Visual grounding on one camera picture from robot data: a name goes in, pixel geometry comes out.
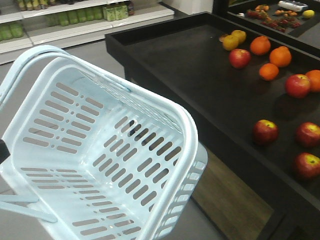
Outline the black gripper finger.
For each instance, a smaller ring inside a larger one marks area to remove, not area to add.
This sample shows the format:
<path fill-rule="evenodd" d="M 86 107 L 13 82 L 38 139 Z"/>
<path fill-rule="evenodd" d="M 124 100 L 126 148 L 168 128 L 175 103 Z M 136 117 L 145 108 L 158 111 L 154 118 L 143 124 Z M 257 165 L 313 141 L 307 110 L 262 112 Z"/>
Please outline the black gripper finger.
<path fill-rule="evenodd" d="M 4 140 L 0 140 L 0 163 L 3 163 L 10 156 L 10 151 Z"/>

